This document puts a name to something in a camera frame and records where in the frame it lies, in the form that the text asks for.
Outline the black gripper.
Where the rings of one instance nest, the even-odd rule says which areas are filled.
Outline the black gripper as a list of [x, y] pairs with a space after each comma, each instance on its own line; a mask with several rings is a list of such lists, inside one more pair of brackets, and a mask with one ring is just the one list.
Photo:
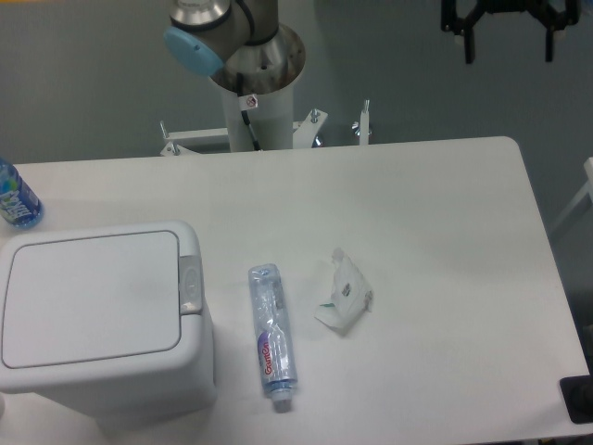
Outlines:
[[456, 0], [442, 0], [440, 7], [440, 28], [460, 36], [463, 42], [466, 64], [475, 60], [473, 27], [478, 20], [488, 14], [528, 12], [546, 29], [545, 60], [552, 62], [555, 51], [555, 34], [578, 23], [578, 0], [565, 0], [564, 9], [557, 9], [550, 1], [476, 1], [465, 17], [457, 12]]

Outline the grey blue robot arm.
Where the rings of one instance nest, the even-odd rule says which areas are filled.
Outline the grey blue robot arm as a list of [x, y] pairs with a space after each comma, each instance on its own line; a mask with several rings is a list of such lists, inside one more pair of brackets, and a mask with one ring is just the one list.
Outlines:
[[[456, 2], [444, 1], [440, 28], [461, 37], [465, 61], [471, 64], [473, 28], [481, 17], [524, 12], [545, 28], [545, 59], [552, 61], [556, 33], [580, 20], [582, 4], [567, 1], [558, 9], [550, 1], [478, 1], [461, 16]], [[282, 90], [298, 79], [306, 64], [305, 46], [279, 21], [275, 1], [173, 1], [163, 38], [187, 70], [239, 96]]]

